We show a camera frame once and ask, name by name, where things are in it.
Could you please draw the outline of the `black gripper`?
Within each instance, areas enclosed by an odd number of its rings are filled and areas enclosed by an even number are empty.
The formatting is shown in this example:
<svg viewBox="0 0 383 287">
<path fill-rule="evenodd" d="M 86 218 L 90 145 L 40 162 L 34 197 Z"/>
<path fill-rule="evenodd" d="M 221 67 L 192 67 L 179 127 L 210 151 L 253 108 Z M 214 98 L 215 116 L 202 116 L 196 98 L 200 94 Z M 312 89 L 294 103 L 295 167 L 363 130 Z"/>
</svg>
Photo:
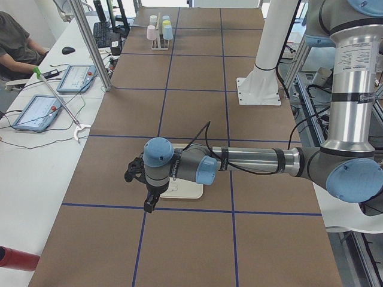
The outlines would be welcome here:
<svg viewBox="0 0 383 287">
<path fill-rule="evenodd" d="M 144 202 L 144 210 L 148 213 L 153 213 L 155 211 L 156 204 L 159 200 L 160 195 L 167 191 L 169 184 L 164 184 L 159 187 L 147 184 L 146 187 L 148 191 L 148 196 Z"/>
</svg>

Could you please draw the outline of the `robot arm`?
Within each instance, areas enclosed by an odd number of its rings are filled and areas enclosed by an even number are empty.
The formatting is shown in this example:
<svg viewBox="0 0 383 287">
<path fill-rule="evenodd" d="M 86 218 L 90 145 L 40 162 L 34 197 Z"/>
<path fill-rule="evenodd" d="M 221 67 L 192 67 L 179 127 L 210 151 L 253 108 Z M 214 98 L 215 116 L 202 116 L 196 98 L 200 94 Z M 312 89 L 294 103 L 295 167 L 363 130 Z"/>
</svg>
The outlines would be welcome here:
<svg viewBox="0 0 383 287">
<path fill-rule="evenodd" d="M 309 179 L 333 197 L 360 203 L 382 191 L 382 168 L 369 143 L 376 98 L 376 57 L 382 39 L 381 1 L 311 1 L 308 38 L 329 37 L 336 47 L 327 140 L 318 148 L 211 148 L 190 143 L 175 149 L 165 138 L 145 146 L 139 167 L 152 212 L 171 178 L 210 185 L 228 167 L 256 175 L 288 173 Z"/>
</svg>

